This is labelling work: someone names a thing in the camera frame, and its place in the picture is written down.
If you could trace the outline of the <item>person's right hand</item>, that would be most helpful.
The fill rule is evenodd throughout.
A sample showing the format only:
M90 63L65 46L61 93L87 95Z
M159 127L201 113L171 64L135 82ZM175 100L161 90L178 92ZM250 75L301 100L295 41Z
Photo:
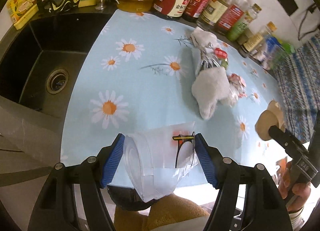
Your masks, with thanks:
M287 194L290 190L290 171L291 171L292 162L288 162L286 165L286 170L279 181L278 190L281 194L282 199L287 197ZM290 206L287 206L287 211L293 213L299 211L304 207L304 204L308 200L311 194L310 183L296 183L292 187L292 192L297 196L297 198L292 202Z

